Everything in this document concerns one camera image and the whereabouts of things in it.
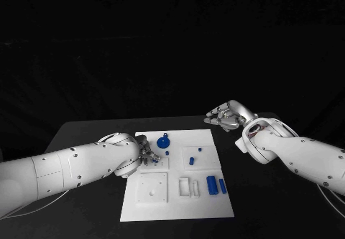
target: robotic hand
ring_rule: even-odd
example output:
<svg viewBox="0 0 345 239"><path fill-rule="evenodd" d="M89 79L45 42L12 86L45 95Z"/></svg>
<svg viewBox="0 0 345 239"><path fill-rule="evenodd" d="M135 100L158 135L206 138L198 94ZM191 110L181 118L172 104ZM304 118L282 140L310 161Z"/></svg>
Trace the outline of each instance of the robotic hand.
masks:
<svg viewBox="0 0 345 239"><path fill-rule="evenodd" d="M236 145L243 153L266 164L281 157L294 173L345 195L345 150L299 137L278 119L261 118L237 101L232 100L207 114L206 122L230 132L240 125L243 137Z"/></svg>
<svg viewBox="0 0 345 239"><path fill-rule="evenodd" d="M161 158L151 150L146 136L115 133L96 143L0 163L0 219L34 201L113 172L128 178L148 160Z"/></svg>

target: black table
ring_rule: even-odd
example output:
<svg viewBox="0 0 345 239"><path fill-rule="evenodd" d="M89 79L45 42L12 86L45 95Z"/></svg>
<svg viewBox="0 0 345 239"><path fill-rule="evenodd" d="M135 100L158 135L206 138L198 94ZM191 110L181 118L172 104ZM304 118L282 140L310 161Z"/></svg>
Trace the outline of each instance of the black table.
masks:
<svg viewBox="0 0 345 239"><path fill-rule="evenodd" d="M261 117L279 118L273 113ZM281 159L263 165L235 142L242 129L227 133L204 123L204 116L69 122L47 152L96 142L115 132L207 129L214 136L235 218L120 222L126 179L112 174L71 190L37 213L0 221L0 238L340 238L345 219L327 203L317 185L295 175ZM48 204L32 203L19 213Z"/></svg>

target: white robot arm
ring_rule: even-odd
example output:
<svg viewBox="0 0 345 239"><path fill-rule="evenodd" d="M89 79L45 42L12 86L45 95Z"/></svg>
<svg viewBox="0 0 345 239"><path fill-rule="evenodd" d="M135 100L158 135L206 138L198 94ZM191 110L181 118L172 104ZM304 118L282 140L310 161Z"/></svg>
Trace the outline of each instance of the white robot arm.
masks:
<svg viewBox="0 0 345 239"><path fill-rule="evenodd" d="M258 162L266 164L279 157L295 174L345 195L344 149L299 137L282 121L261 118L235 100L220 105L207 116L204 121L222 125L227 132L245 126L236 145Z"/></svg>
<svg viewBox="0 0 345 239"><path fill-rule="evenodd" d="M0 219L34 201L113 172L128 178L142 162L159 161L145 135L115 133L99 142L0 163Z"/></svg>

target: blue cylinder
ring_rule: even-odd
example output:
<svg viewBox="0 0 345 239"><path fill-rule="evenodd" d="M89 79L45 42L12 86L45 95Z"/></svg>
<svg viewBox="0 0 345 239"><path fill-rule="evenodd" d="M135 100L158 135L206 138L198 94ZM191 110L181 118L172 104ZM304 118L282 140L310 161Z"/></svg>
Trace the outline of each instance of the blue cylinder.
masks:
<svg viewBox="0 0 345 239"><path fill-rule="evenodd" d="M159 148L168 148L171 145L171 140L168 138L168 133L164 134L164 137L158 139L158 147Z"/></svg>
<svg viewBox="0 0 345 239"><path fill-rule="evenodd" d="M220 179L220 185L222 185L222 191L226 194L227 193L227 189L226 189L226 185L224 185L224 180Z"/></svg>
<svg viewBox="0 0 345 239"><path fill-rule="evenodd" d="M217 187L217 182L216 182L216 177L214 176L207 177L207 185L209 185L210 195L217 195L219 194L219 187Z"/></svg>

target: blue object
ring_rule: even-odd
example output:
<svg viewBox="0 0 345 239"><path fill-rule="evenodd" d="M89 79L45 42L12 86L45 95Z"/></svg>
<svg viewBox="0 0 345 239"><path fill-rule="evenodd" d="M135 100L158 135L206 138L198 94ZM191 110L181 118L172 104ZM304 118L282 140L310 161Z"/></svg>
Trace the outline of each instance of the blue object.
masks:
<svg viewBox="0 0 345 239"><path fill-rule="evenodd" d="M171 140L168 138L168 133L164 134L164 137L158 139L158 147L159 148L168 148L171 145Z"/></svg>
<svg viewBox="0 0 345 239"><path fill-rule="evenodd" d="M216 177L214 176L207 177L207 185L209 185L210 195L217 195L219 194L219 187L217 187L217 182L216 182Z"/></svg>
<svg viewBox="0 0 345 239"><path fill-rule="evenodd" d="M224 180L220 179L220 185L222 185L222 191L226 194L227 193L227 189L226 189L226 185L224 185Z"/></svg>

